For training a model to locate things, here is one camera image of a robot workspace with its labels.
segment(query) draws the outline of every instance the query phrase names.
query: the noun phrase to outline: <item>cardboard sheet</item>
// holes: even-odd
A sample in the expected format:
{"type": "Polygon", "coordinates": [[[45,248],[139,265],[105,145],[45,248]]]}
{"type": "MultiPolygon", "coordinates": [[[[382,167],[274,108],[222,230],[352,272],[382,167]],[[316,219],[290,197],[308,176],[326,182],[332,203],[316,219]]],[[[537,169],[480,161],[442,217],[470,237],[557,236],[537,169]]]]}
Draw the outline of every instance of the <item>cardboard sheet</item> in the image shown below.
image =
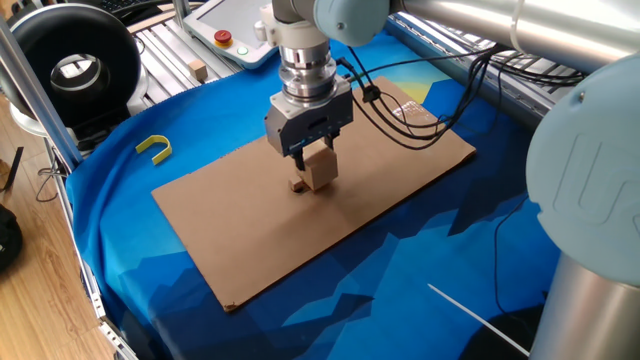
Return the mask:
{"type": "MultiPolygon", "coordinates": [[[[402,105],[400,109],[383,97],[399,117],[404,111],[413,123],[436,120],[390,81],[375,81],[402,105]]],[[[354,94],[361,98],[360,90],[354,94]]],[[[368,105],[364,108],[382,123],[368,105]]],[[[354,122],[343,128],[335,150],[340,175],[316,193],[296,194],[289,189],[293,160],[282,158],[266,138],[153,191],[225,311],[242,305],[475,152],[451,131],[429,149],[404,149],[382,135],[355,106],[354,122]]]]}

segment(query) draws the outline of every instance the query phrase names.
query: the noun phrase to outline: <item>wooden floor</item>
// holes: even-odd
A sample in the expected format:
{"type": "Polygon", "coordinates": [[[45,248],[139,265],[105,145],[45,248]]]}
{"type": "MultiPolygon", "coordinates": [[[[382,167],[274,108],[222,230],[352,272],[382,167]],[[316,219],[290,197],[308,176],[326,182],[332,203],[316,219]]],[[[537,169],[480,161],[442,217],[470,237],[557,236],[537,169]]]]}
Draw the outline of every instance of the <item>wooden floor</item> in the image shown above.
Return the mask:
{"type": "MultiPolygon", "coordinates": [[[[97,328],[98,320],[80,282],[79,264],[59,200],[36,201],[49,166],[41,138],[20,129],[0,96],[0,187],[15,149],[24,146],[11,191],[0,204],[18,217],[24,235],[19,259],[0,274],[0,360],[113,359],[115,350],[97,328]]],[[[55,194],[50,181],[41,198],[55,194]]]]}

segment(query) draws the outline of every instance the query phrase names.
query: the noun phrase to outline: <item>red emergency stop button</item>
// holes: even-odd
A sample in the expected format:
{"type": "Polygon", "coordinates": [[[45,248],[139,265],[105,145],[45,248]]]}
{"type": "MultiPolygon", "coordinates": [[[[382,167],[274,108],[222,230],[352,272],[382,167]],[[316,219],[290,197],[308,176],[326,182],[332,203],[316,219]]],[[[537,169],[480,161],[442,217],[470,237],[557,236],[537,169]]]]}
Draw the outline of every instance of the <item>red emergency stop button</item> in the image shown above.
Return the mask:
{"type": "Polygon", "coordinates": [[[216,40],[216,46],[221,48],[228,48],[233,44],[231,33],[227,30],[220,30],[216,32],[213,38],[216,40]]]}

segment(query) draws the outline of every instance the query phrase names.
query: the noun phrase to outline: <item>table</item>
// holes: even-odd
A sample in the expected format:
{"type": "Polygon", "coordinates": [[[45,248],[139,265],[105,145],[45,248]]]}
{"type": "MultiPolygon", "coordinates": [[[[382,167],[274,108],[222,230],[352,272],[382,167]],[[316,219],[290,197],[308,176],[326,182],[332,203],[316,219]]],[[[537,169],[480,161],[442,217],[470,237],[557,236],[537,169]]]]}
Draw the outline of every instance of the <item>table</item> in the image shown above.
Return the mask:
{"type": "MultiPolygon", "coordinates": [[[[357,51],[368,68],[416,57],[388,34],[357,51]]],[[[332,52],[347,54],[337,43],[332,52]]],[[[155,352],[178,359],[471,359],[475,351],[490,351],[474,345],[480,324],[427,287],[432,283],[485,319],[499,315],[493,233],[524,196],[532,134],[505,116],[492,127],[494,109],[481,100],[455,128],[478,150],[471,162],[246,306],[223,312],[151,190],[264,135],[260,120],[280,86],[278,61],[143,111],[68,179],[78,248],[130,345],[141,357],[155,352]],[[167,136],[174,149],[155,168],[151,154],[134,149],[151,134],[167,136]],[[150,338],[133,330],[138,323],[150,338]]],[[[463,90],[428,63],[381,75],[436,116],[451,113],[463,90]]],[[[534,317],[559,255],[537,212],[526,202],[499,237],[501,303],[534,317]]],[[[514,331],[522,339],[522,329],[514,331]]]]}

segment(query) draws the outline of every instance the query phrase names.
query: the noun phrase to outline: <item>small wooden block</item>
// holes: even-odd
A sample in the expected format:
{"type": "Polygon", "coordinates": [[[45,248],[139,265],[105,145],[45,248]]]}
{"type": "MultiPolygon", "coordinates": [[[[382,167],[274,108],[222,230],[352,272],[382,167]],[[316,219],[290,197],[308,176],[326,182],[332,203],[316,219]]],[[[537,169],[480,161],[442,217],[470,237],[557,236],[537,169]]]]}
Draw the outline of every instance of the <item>small wooden block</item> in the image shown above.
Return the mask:
{"type": "Polygon", "coordinates": [[[300,176],[294,175],[289,178],[289,188],[291,189],[291,191],[300,193],[304,191],[304,187],[304,181],[300,179],[300,176]]]}
{"type": "Polygon", "coordinates": [[[298,175],[311,190],[316,191],[338,177],[338,156],[323,140],[304,148],[304,171],[298,175]]]}
{"type": "Polygon", "coordinates": [[[191,73],[191,76],[201,83],[204,83],[204,81],[207,80],[207,77],[209,77],[209,74],[207,73],[207,66],[200,59],[189,63],[189,72],[191,73]]]}

